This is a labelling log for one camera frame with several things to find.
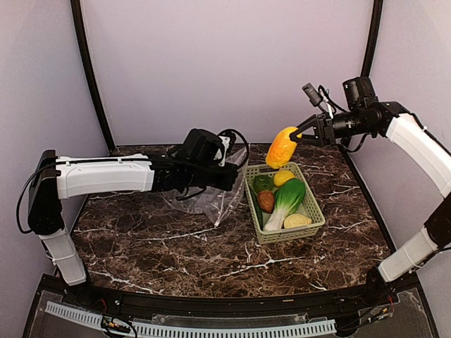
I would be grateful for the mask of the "clear zip top bag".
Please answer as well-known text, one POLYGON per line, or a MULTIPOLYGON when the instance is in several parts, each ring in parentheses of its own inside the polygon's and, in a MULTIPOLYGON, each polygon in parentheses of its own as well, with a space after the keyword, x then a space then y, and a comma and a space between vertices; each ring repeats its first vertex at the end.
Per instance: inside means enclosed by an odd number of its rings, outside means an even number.
POLYGON ((245 171, 247 163, 238 170, 238 176, 233 188, 229 192, 217 188, 207 187, 202 194, 186 201, 177 201, 178 192, 175 190, 161 193, 163 200, 170 209, 181 211, 188 215, 203 214, 217 227, 236 208, 242 198, 245 188, 245 171))

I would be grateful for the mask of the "orange yellow toy food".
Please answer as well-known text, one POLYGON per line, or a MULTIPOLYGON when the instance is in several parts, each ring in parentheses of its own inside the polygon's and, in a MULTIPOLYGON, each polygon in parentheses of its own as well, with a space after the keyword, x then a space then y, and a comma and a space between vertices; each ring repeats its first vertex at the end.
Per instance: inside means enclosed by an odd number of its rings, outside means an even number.
POLYGON ((266 164, 273 169, 280 169, 292 158, 298 143, 290 138, 290 134, 297 131, 297 127, 286 127, 273 140, 266 155, 266 164))

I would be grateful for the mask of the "green white bok choy toy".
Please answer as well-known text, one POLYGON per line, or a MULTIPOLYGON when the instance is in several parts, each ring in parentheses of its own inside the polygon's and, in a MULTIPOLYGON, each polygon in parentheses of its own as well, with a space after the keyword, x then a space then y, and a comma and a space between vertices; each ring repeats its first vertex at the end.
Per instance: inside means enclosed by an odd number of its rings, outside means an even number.
POLYGON ((274 210, 264 225, 264 231, 280 230, 284 220, 304 201, 306 184, 297 179, 288 180, 277 192, 274 210))

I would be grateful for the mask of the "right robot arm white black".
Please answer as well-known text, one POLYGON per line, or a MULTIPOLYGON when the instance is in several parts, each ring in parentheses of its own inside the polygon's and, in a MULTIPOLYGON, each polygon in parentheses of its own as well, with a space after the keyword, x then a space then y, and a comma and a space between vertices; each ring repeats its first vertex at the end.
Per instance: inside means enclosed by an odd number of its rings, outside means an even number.
POLYGON ((398 102, 372 103, 334 118, 313 115, 290 133, 290 140, 316 146, 332 145, 337 139, 359 134, 380 135, 399 146, 432 180, 443 201, 424 226, 395 253, 372 268, 359 298, 367 306, 382 299, 387 289, 408 271, 450 245, 450 154, 398 102))

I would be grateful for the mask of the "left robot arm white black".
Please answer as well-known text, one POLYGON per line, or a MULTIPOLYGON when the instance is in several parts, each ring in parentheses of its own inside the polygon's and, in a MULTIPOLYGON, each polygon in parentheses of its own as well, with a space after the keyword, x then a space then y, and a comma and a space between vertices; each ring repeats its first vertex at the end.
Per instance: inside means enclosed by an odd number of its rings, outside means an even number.
POLYGON ((103 158, 58 157, 45 151, 36 171, 23 187, 29 194, 28 230, 42 241, 71 294, 84 307, 99 302, 99 290, 88 282, 88 272, 66 228, 62 200, 107 192, 168 192, 177 190, 180 200, 189 199, 191 187, 203 193, 213 187, 229 192, 238 176, 238 165, 213 160, 148 157, 144 154, 103 158))

